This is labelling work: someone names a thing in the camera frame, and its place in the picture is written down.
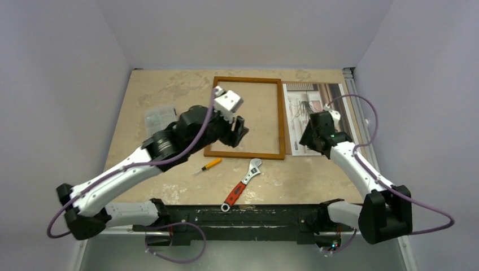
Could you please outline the printed plant photo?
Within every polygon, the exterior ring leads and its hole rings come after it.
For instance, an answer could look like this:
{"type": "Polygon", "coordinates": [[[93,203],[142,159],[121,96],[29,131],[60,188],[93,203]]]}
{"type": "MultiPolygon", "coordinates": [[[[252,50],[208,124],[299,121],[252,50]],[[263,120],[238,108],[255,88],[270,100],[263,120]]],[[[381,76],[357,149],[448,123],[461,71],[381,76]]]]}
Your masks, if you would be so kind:
{"type": "Polygon", "coordinates": [[[349,138],[363,143],[360,117],[353,109],[354,98],[340,83],[283,82],[288,154],[319,156],[312,148],[320,137],[349,138]]]}

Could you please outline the yellow handled screwdriver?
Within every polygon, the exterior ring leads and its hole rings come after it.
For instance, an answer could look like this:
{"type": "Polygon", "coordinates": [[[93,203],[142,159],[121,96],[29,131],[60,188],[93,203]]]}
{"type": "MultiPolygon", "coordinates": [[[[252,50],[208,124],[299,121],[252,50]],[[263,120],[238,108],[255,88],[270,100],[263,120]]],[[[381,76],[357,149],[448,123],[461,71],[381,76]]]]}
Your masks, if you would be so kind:
{"type": "Polygon", "coordinates": [[[196,176],[204,171],[208,171],[212,167],[218,165],[222,162],[222,158],[216,158],[215,160],[209,162],[208,164],[204,165],[200,170],[196,171],[193,175],[196,176]]]}

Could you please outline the wooden picture frame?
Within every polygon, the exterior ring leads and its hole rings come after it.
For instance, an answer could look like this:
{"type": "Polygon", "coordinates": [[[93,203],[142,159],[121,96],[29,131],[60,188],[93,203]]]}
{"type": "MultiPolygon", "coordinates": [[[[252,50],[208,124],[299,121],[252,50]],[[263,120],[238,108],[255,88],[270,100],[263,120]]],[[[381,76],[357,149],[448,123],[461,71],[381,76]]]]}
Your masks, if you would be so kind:
{"type": "Polygon", "coordinates": [[[279,78],[214,77],[214,85],[233,90],[243,98],[237,116],[245,119],[249,132],[236,148],[218,143],[204,149],[205,157],[284,160],[285,113],[282,80],[279,78]]]}

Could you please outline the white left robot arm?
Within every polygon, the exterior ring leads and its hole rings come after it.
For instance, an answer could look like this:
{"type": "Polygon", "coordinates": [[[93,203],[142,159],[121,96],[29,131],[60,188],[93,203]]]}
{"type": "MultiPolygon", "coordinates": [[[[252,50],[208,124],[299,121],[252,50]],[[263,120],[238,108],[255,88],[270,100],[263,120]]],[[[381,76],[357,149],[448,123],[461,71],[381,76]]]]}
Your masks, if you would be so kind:
{"type": "Polygon", "coordinates": [[[177,121],[155,132],[126,159],[100,176],[80,185],[64,183],[57,187],[69,233],[77,240],[85,240],[116,226],[165,229],[168,214],[161,200],[116,204],[112,201],[142,181],[186,162],[190,155],[216,141],[237,147],[248,132],[240,116],[230,123],[219,111],[209,114],[206,107],[190,107],[177,121]]]}

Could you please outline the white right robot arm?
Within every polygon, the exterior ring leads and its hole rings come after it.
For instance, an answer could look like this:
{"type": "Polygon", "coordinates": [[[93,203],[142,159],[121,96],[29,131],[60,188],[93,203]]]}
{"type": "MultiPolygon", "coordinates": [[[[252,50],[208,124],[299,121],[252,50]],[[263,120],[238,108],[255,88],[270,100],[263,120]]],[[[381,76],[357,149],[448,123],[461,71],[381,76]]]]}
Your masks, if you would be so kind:
{"type": "Polygon", "coordinates": [[[330,230],[344,224],[361,232],[365,241],[376,244],[412,233],[411,193],[382,178],[359,152],[345,132],[337,131],[340,115],[336,111],[310,114],[300,144],[331,160],[346,174],[360,193],[361,205],[342,199],[321,204],[319,226],[330,230]]]}

